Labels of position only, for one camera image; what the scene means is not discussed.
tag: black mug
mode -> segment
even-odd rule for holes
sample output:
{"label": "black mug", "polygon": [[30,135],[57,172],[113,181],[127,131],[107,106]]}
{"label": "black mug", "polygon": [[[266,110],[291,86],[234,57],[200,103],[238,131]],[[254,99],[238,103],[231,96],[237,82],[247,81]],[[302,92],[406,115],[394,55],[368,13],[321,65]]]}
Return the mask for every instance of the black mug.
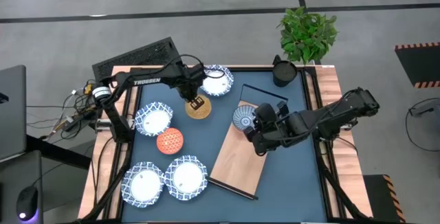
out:
{"label": "black mug", "polygon": [[274,84],[277,87],[287,86],[298,74],[298,69],[296,68],[295,64],[287,60],[281,60],[279,55],[275,56],[272,64],[274,66],[272,70],[274,75]]}

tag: green plant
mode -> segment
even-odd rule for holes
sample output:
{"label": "green plant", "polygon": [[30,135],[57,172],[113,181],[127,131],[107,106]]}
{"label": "green plant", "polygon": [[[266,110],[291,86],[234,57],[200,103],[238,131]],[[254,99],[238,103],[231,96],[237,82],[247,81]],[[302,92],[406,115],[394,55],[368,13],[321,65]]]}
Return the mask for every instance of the green plant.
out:
{"label": "green plant", "polygon": [[281,30],[281,47],[287,58],[307,64],[310,60],[321,60],[335,42],[338,32],[333,24],[336,16],[330,19],[324,15],[304,13],[304,7],[295,11],[286,10],[278,27]]}

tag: computer mouse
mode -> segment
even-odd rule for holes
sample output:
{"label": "computer mouse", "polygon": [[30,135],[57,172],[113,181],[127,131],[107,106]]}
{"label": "computer mouse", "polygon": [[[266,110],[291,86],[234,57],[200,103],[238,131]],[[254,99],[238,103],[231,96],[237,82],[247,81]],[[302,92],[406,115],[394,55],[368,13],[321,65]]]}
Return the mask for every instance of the computer mouse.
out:
{"label": "computer mouse", "polygon": [[16,200],[16,215],[22,221],[28,221],[36,214],[39,192],[35,186],[28,186],[19,194]]}

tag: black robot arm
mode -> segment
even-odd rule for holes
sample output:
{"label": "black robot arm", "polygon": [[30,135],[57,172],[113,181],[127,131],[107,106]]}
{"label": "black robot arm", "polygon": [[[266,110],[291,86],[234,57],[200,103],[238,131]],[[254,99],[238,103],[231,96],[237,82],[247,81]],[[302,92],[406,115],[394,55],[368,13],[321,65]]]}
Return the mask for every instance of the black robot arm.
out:
{"label": "black robot arm", "polygon": [[[176,60],[182,56],[189,56],[197,59],[199,64],[188,67],[182,61]],[[160,69],[140,69],[132,72],[119,72],[114,76],[104,78],[92,91],[95,103],[98,108],[104,109],[111,122],[111,132],[119,142],[129,142],[133,139],[133,132],[128,125],[127,119],[120,116],[115,107],[122,94],[131,87],[164,83],[170,88],[176,88],[179,95],[191,107],[198,109],[203,105],[203,100],[197,98],[197,90],[206,78],[204,64],[191,55],[181,55],[172,59]]]}
{"label": "black robot arm", "polygon": [[276,113],[270,104],[262,104],[255,109],[255,128],[249,126],[244,132],[256,154],[264,155],[279,146],[293,146],[312,133],[323,139],[335,139],[341,126],[354,126],[357,117],[375,115],[379,107],[371,93],[362,88],[351,90],[337,102],[314,111],[289,114],[286,103],[280,102]]}

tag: blue patterned bowl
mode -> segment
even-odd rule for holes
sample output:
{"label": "blue patterned bowl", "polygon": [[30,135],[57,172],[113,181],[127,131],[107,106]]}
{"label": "blue patterned bowl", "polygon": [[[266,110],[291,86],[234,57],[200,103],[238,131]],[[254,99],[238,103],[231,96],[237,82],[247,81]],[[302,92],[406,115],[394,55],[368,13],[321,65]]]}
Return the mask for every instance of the blue patterned bowl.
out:
{"label": "blue patterned bowl", "polygon": [[153,205],[159,199],[164,182],[164,173],[155,164],[139,162],[124,175],[122,199],[138,208]]}
{"label": "blue patterned bowl", "polygon": [[208,185],[206,167],[192,155],[175,159],[165,172],[165,184],[170,194],[181,200],[193,199]]}
{"label": "blue patterned bowl", "polygon": [[162,102],[153,102],[136,113],[135,127],[148,136],[162,134],[170,127],[173,110]]}
{"label": "blue patterned bowl", "polygon": [[224,96],[231,90],[232,84],[234,84],[234,76],[227,67],[221,65],[207,65],[205,66],[205,74],[208,77],[203,80],[203,85],[200,88],[210,96]]}
{"label": "blue patterned bowl", "polygon": [[242,105],[235,109],[232,115],[232,123],[239,131],[244,131],[248,126],[254,126],[254,111],[255,108],[250,105]]}

